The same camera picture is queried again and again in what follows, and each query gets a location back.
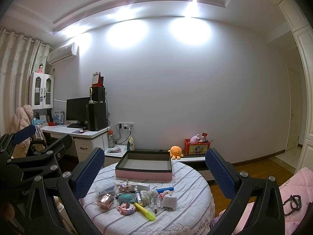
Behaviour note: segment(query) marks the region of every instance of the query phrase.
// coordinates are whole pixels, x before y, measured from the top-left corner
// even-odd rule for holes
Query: orange octopus plush
[[[183,157],[184,155],[182,154],[182,149],[178,146],[173,146],[171,147],[171,149],[169,150],[170,154],[171,154],[171,158],[172,160],[180,159],[181,157]]]

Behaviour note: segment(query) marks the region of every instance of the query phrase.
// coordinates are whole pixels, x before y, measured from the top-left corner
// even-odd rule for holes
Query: blue tube
[[[156,191],[157,191],[158,193],[162,193],[162,192],[164,192],[164,191],[166,191],[166,190],[174,191],[174,187],[156,189]]]

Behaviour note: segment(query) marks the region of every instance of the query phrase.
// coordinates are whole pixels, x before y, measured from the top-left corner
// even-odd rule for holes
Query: pink quilt
[[[279,189],[283,202],[289,199],[291,194],[301,196],[302,208],[300,211],[295,211],[285,217],[285,235],[291,235],[303,219],[309,202],[313,202],[313,171],[306,167],[302,168],[288,181],[283,183]],[[253,202],[247,205],[233,234],[237,234],[243,229],[246,221],[248,220],[252,206]],[[287,202],[284,206],[284,212],[287,214],[290,211],[290,202]]]

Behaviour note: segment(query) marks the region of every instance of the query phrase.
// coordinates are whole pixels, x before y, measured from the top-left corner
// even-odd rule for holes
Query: curtain
[[[28,104],[29,76],[43,71],[50,46],[0,28],[0,135],[10,133],[16,108]]]

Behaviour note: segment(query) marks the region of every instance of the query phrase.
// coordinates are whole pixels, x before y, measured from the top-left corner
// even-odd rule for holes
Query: speaker
[[[89,103],[87,114],[89,131],[99,131],[107,127],[105,102]]]
[[[91,94],[91,99],[93,101],[105,101],[105,87],[102,86],[93,86],[91,87],[92,89],[92,94]]]

